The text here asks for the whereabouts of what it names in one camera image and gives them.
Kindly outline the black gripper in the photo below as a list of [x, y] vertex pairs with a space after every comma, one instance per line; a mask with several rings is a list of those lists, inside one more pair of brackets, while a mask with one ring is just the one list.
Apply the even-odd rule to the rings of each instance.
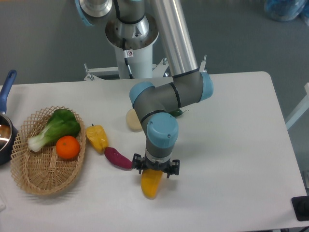
[[145, 169], [151, 169], [155, 171], [163, 171], [167, 174], [167, 178], [171, 175], [179, 175], [180, 172], [180, 160], [174, 159], [170, 161], [171, 155], [158, 158], [158, 157], [142, 157], [140, 154], [135, 153], [132, 159], [132, 169], [138, 170], [139, 174]]

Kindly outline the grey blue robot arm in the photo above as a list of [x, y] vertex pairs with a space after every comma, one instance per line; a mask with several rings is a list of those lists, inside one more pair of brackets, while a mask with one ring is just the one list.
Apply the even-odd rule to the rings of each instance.
[[[178, 123], [171, 114], [182, 107], [203, 101], [213, 94], [210, 76], [198, 67], [181, 2], [153, 0], [154, 14], [145, 11], [142, 0], [77, 0], [80, 18], [87, 26], [115, 11], [107, 22], [106, 38], [118, 54], [121, 78], [141, 78], [129, 93], [146, 136], [144, 155], [135, 154], [132, 167], [139, 171], [152, 169], [167, 175], [178, 175], [180, 161], [171, 155], [178, 138]], [[162, 39], [172, 81], [155, 87], [152, 76], [151, 49]]]

